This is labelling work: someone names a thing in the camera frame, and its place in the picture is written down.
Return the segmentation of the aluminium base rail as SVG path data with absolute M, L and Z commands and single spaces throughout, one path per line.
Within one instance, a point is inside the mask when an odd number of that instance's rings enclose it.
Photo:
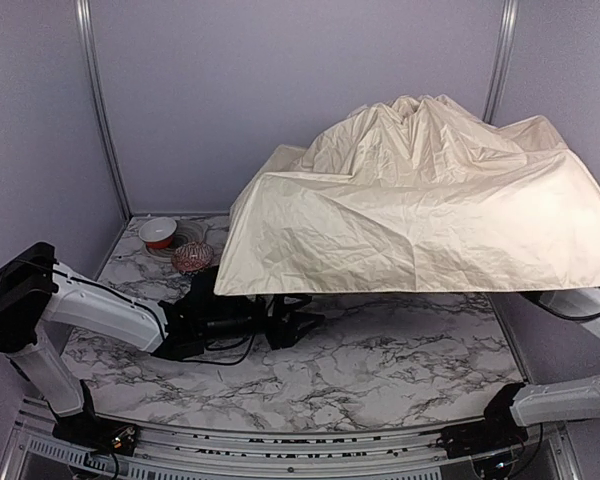
M 53 437 L 44 401 L 25 398 L 0 463 L 0 479 L 580 479 L 563 424 L 533 427 L 524 442 L 451 458 L 443 425 L 350 432 L 275 433 L 136 423 L 132 455 L 97 455 Z

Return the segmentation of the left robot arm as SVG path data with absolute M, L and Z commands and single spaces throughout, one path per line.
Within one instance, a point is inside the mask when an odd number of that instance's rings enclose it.
M 0 353 L 46 400 L 54 437 L 101 454 L 130 456 L 139 428 L 96 414 L 86 383 L 61 360 L 43 327 L 59 323 L 117 339 L 162 360 L 200 363 L 217 341 L 266 338 L 273 350 L 295 346 L 325 318 L 306 311 L 307 294 L 217 296 L 218 270 L 191 278 L 174 303 L 126 296 L 58 262 L 39 242 L 0 268 Z

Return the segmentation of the red patterned bowl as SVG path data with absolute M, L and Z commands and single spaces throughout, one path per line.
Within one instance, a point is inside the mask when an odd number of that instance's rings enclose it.
M 189 242 L 178 247 L 172 255 L 172 266 L 182 274 L 193 274 L 209 267 L 214 258 L 213 248 L 205 242 Z

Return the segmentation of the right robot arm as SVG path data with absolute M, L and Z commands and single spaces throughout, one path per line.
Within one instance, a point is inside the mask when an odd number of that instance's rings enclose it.
M 600 287 L 528 291 L 525 300 L 600 339 Z M 510 383 L 487 404 L 480 421 L 446 427 L 436 445 L 449 458 L 522 446 L 527 429 L 556 421 L 600 419 L 600 374 L 550 384 Z

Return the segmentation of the right aluminium frame post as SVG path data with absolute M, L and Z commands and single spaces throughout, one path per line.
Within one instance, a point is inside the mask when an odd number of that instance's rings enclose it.
M 505 0 L 501 12 L 495 57 L 482 120 L 493 124 L 502 101 L 508 75 L 518 18 L 519 1 Z

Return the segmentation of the cream and black umbrella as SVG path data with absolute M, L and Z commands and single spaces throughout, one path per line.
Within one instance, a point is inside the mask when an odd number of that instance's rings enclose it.
M 554 126 L 446 96 L 277 147 L 230 210 L 220 296 L 600 286 L 600 186 Z

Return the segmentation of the aluminium frame post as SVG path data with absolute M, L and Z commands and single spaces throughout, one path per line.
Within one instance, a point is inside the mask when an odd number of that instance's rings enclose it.
M 106 110 L 92 23 L 91 2 L 88 0 L 76 0 L 74 4 L 98 134 L 119 211 L 122 218 L 128 222 L 132 218 L 132 210 L 122 178 Z
M 505 0 L 501 12 L 495 57 L 482 120 L 493 124 L 502 101 L 508 75 L 518 18 L 519 1 Z

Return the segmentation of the orange bowl white inside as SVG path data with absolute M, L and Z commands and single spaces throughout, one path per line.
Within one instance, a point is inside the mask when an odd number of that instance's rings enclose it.
M 165 249 L 169 247 L 177 230 L 177 222 L 173 218 L 158 217 L 144 223 L 138 236 L 147 248 Z

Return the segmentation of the left aluminium frame post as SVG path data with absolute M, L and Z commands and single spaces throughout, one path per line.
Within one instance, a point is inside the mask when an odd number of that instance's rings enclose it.
M 122 178 L 106 110 L 92 23 L 91 2 L 88 0 L 76 0 L 74 4 L 98 134 L 119 211 L 122 218 L 128 222 L 132 218 L 132 210 Z

